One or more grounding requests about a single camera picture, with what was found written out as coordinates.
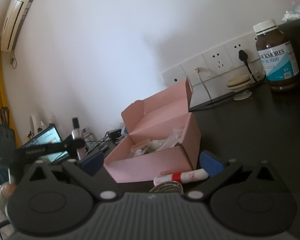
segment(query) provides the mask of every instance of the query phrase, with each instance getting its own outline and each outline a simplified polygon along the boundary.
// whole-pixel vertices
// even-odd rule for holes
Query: white bottle cap
[[[267,20],[257,25],[254,25],[253,29],[257,35],[264,34],[278,28],[277,23],[274,19]]]

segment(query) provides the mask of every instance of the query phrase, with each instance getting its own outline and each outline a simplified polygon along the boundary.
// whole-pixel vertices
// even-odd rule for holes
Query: supplement bottle
[[[286,91],[298,84],[299,68],[289,39],[278,29],[275,20],[253,27],[256,48],[273,91]]]

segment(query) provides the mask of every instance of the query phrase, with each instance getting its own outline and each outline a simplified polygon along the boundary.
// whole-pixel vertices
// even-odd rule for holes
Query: air conditioner
[[[12,51],[33,0],[11,0],[1,34],[1,50]]]

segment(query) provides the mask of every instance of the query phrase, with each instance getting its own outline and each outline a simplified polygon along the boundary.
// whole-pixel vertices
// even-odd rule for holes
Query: black table
[[[264,83],[246,100],[229,98],[194,114],[202,133],[201,149],[225,160],[235,158],[244,165],[256,165],[261,160],[272,163],[297,201],[290,233],[300,238],[300,87],[279,94]],[[194,185],[187,184],[185,190]],[[153,183],[120,186],[125,191],[148,192]]]

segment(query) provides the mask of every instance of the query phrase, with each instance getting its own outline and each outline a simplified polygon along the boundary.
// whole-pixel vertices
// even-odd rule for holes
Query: open cardboard box
[[[197,166],[201,133],[189,105],[193,90],[188,79],[122,112],[129,135],[105,158],[104,167],[117,183],[153,180],[157,176],[192,171]],[[128,158],[133,145],[147,139],[166,139],[183,128],[179,145]]]

